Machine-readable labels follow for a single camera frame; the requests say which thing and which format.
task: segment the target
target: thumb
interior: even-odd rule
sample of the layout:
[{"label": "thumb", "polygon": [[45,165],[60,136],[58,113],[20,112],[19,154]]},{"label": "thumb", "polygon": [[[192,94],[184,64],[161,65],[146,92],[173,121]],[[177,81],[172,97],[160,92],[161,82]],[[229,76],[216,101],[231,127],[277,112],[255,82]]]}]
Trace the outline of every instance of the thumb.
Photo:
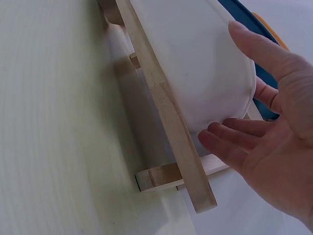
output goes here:
[{"label": "thumb", "polygon": [[293,72],[311,66],[301,56],[285,50],[262,35],[249,31],[237,21],[231,21],[228,29],[239,50],[272,74],[278,82]]}]

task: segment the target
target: blue object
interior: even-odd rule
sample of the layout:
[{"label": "blue object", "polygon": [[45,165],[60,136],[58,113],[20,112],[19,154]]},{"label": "blue object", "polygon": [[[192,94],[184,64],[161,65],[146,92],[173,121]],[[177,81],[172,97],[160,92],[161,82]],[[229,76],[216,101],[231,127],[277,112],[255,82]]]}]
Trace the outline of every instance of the blue object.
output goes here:
[{"label": "blue object", "polygon": [[[239,1],[237,0],[218,0],[218,1],[232,15],[232,17],[234,17],[235,20],[245,25],[249,30],[261,34],[270,39],[271,41],[277,43],[275,38],[268,32],[268,30]],[[266,72],[263,68],[261,68],[257,64],[255,64],[255,70],[259,78],[261,78],[271,87],[277,88],[277,82],[272,75],[270,75],[268,72]],[[263,119],[265,120],[277,119],[279,117],[278,114],[273,113],[258,100],[253,99],[253,101]]]}]

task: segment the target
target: fingernail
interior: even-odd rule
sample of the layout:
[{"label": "fingernail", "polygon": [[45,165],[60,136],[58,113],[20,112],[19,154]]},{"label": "fingernail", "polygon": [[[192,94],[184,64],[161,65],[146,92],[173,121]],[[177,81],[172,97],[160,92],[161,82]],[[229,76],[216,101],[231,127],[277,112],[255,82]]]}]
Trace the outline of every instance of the fingernail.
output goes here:
[{"label": "fingernail", "polygon": [[247,27],[238,21],[230,21],[228,23],[228,28],[230,30],[248,30]]}]

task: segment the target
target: wooden frame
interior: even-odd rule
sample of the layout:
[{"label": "wooden frame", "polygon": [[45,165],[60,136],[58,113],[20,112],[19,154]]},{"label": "wooden frame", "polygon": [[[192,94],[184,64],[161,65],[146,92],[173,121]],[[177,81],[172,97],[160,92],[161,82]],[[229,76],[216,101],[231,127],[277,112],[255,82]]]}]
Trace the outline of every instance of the wooden frame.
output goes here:
[{"label": "wooden frame", "polygon": [[[214,155],[199,157],[130,1],[116,0],[116,3],[135,49],[135,54],[127,58],[121,58],[121,54],[116,56],[114,48],[111,53],[118,59],[115,70],[121,93],[138,145],[145,156],[146,170],[136,174],[139,188],[154,191],[185,184],[197,213],[213,208],[217,203],[207,175],[227,166]],[[142,68],[144,76],[135,71],[138,68]],[[259,119],[254,104],[248,116]],[[171,156],[176,163],[169,161]]]}]

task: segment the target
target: light wood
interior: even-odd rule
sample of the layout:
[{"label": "light wood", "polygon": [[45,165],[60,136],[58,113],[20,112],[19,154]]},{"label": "light wood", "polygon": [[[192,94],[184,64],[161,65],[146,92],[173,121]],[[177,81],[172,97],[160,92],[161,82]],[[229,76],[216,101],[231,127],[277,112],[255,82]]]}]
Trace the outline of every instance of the light wood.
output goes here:
[{"label": "light wood", "polygon": [[[213,154],[201,157],[201,163],[207,176],[228,168]],[[176,163],[141,171],[136,174],[136,179],[142,192],[164,190],[184,184]]]},{"label": "light wood", "polygon": [[138,61],[136,53],[134,52],[134,53],[130,54],[129,58],[131,59],[131,62],[133,64],[133,66],[135,67],[135,69],[139,69],[140,68],[140,63]]},{"label": "light wood", "polygon": [[98,0],[98,3],[110,23],[124,25],[121,13],[118,10],[115,0]]},{"label": "light wood", "polygon": [[165,74],[129,0],[116,2],[195,211],[213,208],[216,200]]}]

